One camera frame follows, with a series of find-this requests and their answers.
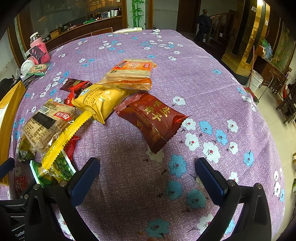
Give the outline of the small red candy packet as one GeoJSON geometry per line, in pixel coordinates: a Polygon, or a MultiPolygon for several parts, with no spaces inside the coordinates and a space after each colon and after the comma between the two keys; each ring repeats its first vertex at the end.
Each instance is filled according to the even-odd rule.
{"type": "Polygon", "coordinates": [[[16,176],[15,177],[15,189],[17,196],[20,196],[21,193],[26,189],[28,185],[27,176],[16,176]]]}

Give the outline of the yellow green pea snack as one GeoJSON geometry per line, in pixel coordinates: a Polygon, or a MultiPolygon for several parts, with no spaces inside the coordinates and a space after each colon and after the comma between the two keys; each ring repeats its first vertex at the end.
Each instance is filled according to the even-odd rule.
{"type": "Polygon", "coordinates": [[[36,157],[36,149],[30,144],[29,140],[22,136],[18,145],[18,160],[30,161],[36,157]]]}

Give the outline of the green pea snack packet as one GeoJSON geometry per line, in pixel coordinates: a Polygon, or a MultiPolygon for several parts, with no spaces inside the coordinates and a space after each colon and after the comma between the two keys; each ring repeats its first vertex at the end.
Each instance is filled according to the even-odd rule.
{"type": "Polygon", "coordinates": [[[30,161],[30,169],[34,180],[42,187],[54,186],[64,180],[69,181],[76,173],[64,150],[60,152],[48,170],[41,163],[33,160],[30,161]]]}

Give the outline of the brown label cracker pack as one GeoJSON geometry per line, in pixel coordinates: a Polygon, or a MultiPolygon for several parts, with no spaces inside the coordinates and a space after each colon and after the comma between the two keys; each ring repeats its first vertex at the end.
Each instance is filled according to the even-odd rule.
{"type": "Polygon", "coordinates": [[[42,166],[49,170],[65,145],[92,114],[78,108],[47,101],[22,128],[31,146],[42,155],[42,166]]]}

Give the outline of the dark red date snack pack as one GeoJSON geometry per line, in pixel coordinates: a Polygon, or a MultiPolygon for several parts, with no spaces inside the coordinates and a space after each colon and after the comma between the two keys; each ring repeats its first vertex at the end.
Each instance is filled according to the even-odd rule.
{"type": "Polygon", "coordinates": [[[141,131],[153,153],[164,147],[187,118],[147,92],[123,101],[114,111],[141,131]]]}

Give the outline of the yellow sandwich cracker pack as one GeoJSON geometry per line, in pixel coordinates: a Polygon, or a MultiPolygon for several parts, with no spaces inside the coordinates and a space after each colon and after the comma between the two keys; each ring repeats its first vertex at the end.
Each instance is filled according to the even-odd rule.
{"type": "Polygon", "coordinates": [[[105,124],[105,120],[114,111],[114,108],[136,92],[137,90],[106,88],[99,84],[93,84],[82,90],[76,98],[71,100],[71,103],[81,110],[92,113],[94,119],[105,124]]]}

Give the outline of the orange soda cracker pack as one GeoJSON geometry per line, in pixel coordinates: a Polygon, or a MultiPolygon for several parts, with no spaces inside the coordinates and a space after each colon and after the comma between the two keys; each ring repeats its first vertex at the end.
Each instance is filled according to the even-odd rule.
{"type": "Polygon", "coordinates": [[[124,59],[109,70],[97,84],[108,88],[149,91],[152,70],[157,64],[146,59],[124,59]]]}

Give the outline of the red black candy lower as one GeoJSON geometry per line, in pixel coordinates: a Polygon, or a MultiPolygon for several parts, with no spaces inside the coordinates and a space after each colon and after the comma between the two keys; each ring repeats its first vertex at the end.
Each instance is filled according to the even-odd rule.
{"type": "Polygon", "coordinates": [[[64,151],[70,161],[73,161],[73,154],[74,154],[75,146],[76,146],[76,143],[79,139],[80,139],[80,137],[73,136],[64,147],[64,151]]]}

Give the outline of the yellow white cardboard box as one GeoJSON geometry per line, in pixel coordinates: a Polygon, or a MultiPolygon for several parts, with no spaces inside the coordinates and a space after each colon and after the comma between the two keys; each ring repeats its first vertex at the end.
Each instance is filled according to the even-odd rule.
{"type": "MultiPolygon", "coordinates": [[[[11,132],[26,88],[22,81],[19,81],[1,100],[1,164],[9,158],[9,147],[11,132]]],[[[1,179],[1,184],[9,185],[8,174],[1,179]]]]}

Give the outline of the purple floral tablecloth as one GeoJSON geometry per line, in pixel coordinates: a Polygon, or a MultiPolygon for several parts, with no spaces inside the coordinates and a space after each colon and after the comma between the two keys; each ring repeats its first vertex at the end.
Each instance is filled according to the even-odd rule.
{"type": "Polygon", "coordinates": [[[206,159],[226,179],[243,186],[262,184],[271,235],[282,222],[285,180],[270,129],[252,96],[214,57],[173,30],[84,37],[52,51],[44,77],[25,92],[11,130],[9,156],[26,122],[48,100],[62,101],[73,78],[92,87],[79,100],[104,111],[108,98],[98,83],[127,59],[154,63],[152,88],[100,122],[86,121],[73,165],[101,162],[77,210],[98,240],[197,240],[218,211],[198,180],[194,161],[206,159]]]}

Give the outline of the green biscuit packet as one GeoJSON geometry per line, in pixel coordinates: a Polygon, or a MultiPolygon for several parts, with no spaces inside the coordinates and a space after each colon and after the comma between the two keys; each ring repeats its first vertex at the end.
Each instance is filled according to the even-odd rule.
{"type": "Polygon", "coordinates": [[[29,69],[26,75],[27,76],[32,76],[32,75],[44,76],[47,72],[47,69],[48,69],[47,64],[34,65],[29,69]]]}

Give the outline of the white round container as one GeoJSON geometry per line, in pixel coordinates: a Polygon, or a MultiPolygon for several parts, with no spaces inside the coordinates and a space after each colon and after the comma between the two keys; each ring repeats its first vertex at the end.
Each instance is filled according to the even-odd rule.
{"type": "Polygon", "coordinates": [[[26,74],[29,72],[29,70],[34,66],[37,65],[38,61],[33,57],[30,56],[21,66],[20,71],[21,71],[21,75],[20,77],[22,79],[25,78],[26,74]]]}

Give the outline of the dark maroon chocolate packet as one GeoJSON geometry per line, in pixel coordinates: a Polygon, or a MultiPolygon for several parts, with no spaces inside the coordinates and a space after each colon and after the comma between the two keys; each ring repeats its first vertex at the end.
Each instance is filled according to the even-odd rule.
{"type": "Polygon", "coordinates": [[[64,90],[67,92],[71,92],[72,90],[74,90],[75,93],[78,93],[79,91],[82,91],[83,89],[86,89],[91,85],[92,83],[90,81],[69,78],[66,83],[60,88],[60,90],[64,90]]]}

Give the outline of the white bucket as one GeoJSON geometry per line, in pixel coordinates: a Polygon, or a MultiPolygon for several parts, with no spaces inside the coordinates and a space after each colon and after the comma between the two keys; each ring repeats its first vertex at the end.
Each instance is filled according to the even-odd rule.
{"type": "Polygon", "coordinates": [[[252,75],[250,76],[248,82],[246,83],[246,86],[250,88],[250,90],[255,93],[256,90],[258,90],[263,83],[263,77],[257,72],[252,71],[252,75]]]}

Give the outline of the pink sleeved glass bottle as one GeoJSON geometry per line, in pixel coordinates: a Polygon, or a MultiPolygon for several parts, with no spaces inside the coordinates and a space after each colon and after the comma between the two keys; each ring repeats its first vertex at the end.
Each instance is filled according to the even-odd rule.
{"type": "Polygon", "coordinates": [[[38,64],[46,64],[50,61],[46,45],[39,32],[35,32],[30,36],[29,53],[32,57],[34,57],[38,64]]]}

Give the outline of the cream tube on table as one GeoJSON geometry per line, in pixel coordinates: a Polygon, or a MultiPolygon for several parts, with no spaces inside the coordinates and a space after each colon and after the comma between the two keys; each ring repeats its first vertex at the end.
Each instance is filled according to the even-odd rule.
{"type": "Polygon", "coordinates": [[[142,32],[142,27],[126,28],[112,32],[113,34],[128,34],[132,32],[142,32]]]}

